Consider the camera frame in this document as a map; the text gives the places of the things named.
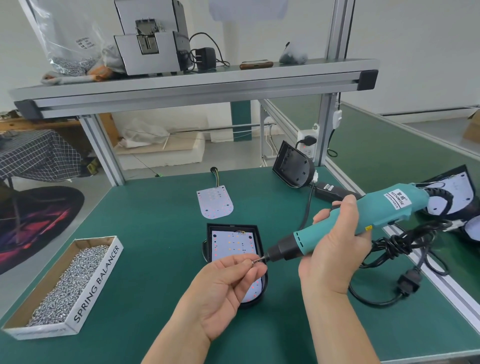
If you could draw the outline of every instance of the checkered cloth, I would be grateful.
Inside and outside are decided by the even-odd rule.
[[[13,176],[63,181],[80,174],[81,159],[54,130],[19,132],[0,149],[0,181]]]

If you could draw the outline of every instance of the green table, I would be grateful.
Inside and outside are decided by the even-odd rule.
[[[216,222],[258,225],[265,247],[298,227],[306,189],[287,187],[267,168],[220,174],[234,211]],[[323,181],[337,183],[326,169],[319,174]],[[205,264],[201,242],[210,221],[200,214],[195,191],[213,184],[212,174],[204,173],[134,180],[112,188],[68,241],[118,235],[124,245],[82,330],[74,336],[27,341],[0,332],[0,362],[139,363]],[[311,217],[324,207],[325,202],[314,199]],[[269,264],[264,299],[238,313],[213,343],[208,363],[316,362],[298,263]],[[392,294],[388,288],[411,266],[402,256],[360,272],[353,282],[359,293],[385,299]],[[391,308],[369,308],[355,300],[352,304],[382,361],[410,363],[425,356],[480,352],[480,336],[427,279],[415,295]],[[249,338],[248,348],[239,347],[240,338]]]
[[[320,96],[270,99],[299,129],[317,122]],[[480,162],[445,146],[410,133],[372,115],[342,105],[342,122],[331,148],[343,172],[362,190],[372,192],[399,182],[422,182],[466,164],[477,193],[480,191]],[[413,216],[404,228],[423,221]],[[437,238],[435,251],[446,261],[451,276],[480,303],[480,251],[462,243],[452,233]]]

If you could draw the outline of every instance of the teal electric screwdriver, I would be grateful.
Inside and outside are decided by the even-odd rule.
[[[359,222],[356,234],[373,228],[383,228],[400,220],[405,220],[415,212],[425,208],[431,196],[438,196],[441,189],[419,188],[415,184],[398,183],[381,191],[366,194],[357,201]],[[280,259],[293,259],[311,253],[318,242],[335,225],[339,208],[332,209],[330,216],[314,225],[295,231],[270,247],[263,257],[265,262]]]

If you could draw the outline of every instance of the forearm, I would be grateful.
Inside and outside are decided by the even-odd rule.
[[[316,291],[303,297],[319,364],[380,362],[346,294]]]
[[[210,339],[200,324],[174,313],[144,357],[142,364],[202,364]]]

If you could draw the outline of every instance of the power strip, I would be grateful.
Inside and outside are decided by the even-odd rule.
[[[313,129],[299,130],[297,134],[297,141],[304,139],[308,135],[311,135],[314,138],[318,138],[318,130],[313,130]],[[317,146],[317,143],[311,146],[306,146],[304,143],[299,143],[299,145],[297,146],[297,149],[303,154],[305,154],[307,157],[309,157],[310,159],[313,159],[315,157],[316,146]]]

